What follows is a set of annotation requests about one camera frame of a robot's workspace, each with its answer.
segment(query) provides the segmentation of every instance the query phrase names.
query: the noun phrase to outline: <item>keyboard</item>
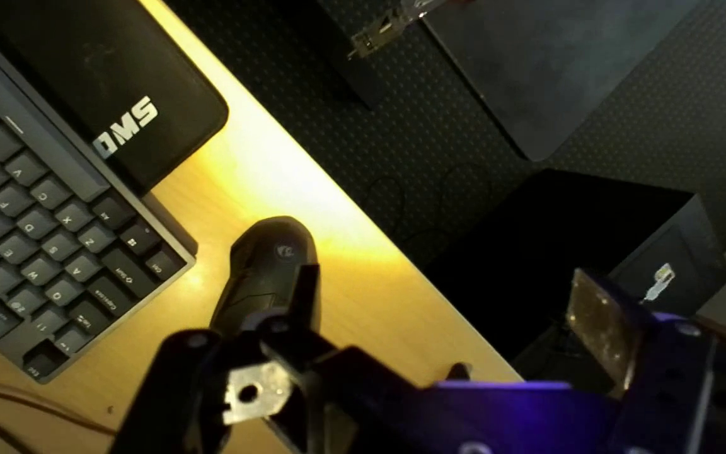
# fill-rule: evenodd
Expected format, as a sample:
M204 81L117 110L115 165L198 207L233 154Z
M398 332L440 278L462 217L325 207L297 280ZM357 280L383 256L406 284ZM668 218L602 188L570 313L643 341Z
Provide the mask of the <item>keyboard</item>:
M0 56L0 353L47 382L193 261Z

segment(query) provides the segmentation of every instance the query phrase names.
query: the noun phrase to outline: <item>wooden desk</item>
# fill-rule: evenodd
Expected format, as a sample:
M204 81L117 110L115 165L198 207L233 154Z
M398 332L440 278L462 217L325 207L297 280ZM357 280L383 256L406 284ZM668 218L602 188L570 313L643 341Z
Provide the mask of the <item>wooden desk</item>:
M445 379L455 361L473 362L478 381L519 381L243 83L159 0L146 4L233 109L224 130L154 188L199 241L198 265L54 382L33 382L2 355L0 382L120 428L165 336L207 326L231 274L233 241L271 213L297 217L319 241L320 332L333 342L362 344L420 386ZM0 420L39 450L108 449L106 437L2 400ZM246 424L231 450L282 445L262 424Z

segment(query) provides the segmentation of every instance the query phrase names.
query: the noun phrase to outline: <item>black object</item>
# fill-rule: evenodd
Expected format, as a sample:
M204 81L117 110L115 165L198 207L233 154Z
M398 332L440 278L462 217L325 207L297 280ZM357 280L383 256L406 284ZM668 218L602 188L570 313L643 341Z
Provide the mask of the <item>black object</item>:
M0 49L136 192L228 121L228 106L139 1L0 0Z
M428 278L513 357L562 321L576 266L599 269L643 299L663 265L677 278L650 309L694 315L726 283L725 251L696 193L543 170Z
M387 86L365 61L350 58L350 38L329 14L320 0L271 0L282 19L305 39L305 46L323 61L325 71L338 76L345 94L357 96L368 109L375 109ZM220 0L168 0L168 4L214 49L222 53L224 34L204 29L204 9L222 6Z
M275 271L275 266L248 269L261 280ZM319 309L314 299L319 286L315 283L307 286L281 303ZM256 328L239 336L217 326L181 329L161 342L112 450L220 450L233 433L233 424L222 418L239 410L248 416L234 424L265 418L291 450L305 454L726 449L725 424L706 437L706 420L718 420L708 418L717 408L711 408L717 341L679 315L654 317L633 298L614 286L599 290L576 313L617 313L631 328L626 341L639 338L626 365L628 381L617 382L624 386L617 400L573 391L568 382L447 381L416 389L362 347L333 347L294 315L261 321L258 309L246 309L234 323L246 326L246 317L252 317ZM261 365L268 372L258 375L256 391L238 389L246 381L234 382L233 375Z
M319 266L307 226L294 217L252 223L233 247L233 278L220 294L212 328L234 338L243 329L258 329L273 315L289 315L302 328L314 326L314 305L294 305L305 290L307 266Z
M91 152L0 53L0 353L35 381L195 261L195 241Z
M543 162L696 4L499 0L426 24L519 154Z

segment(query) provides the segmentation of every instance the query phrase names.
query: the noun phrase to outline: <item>black box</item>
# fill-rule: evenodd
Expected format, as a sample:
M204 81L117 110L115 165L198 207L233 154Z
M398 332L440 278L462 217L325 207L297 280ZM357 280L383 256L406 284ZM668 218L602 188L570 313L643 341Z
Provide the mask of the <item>black box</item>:
M654 309L694 315L726 283L722 245L696 193L543 170L428 278L513 357L566 317L576 266L602 271L640 299L665 261L677 278L649 303Z

